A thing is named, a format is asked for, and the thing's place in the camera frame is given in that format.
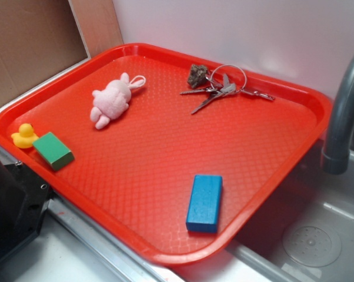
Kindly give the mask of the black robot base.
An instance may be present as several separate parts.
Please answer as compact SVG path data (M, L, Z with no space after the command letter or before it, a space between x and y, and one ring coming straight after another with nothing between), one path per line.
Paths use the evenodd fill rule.
M50 194L26 164L0 161L0 263L39 236Z

